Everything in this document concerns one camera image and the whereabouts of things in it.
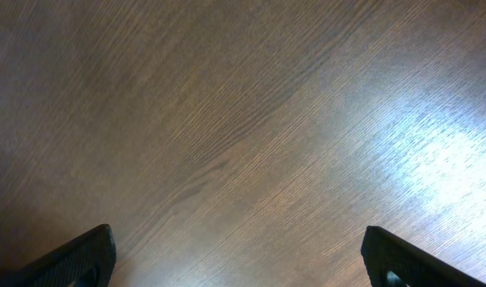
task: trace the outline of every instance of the wooden surface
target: wooden surface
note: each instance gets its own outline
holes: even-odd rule
[[[486,1],[0,1],[0,265],[103,222],[111,286],[486,282]]]

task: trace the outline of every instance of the brown wood tabletop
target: brown wood tabletop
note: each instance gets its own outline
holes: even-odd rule
[[[0,266],[101,223],[111,286],[486,283],[486,0],[0,0]]]

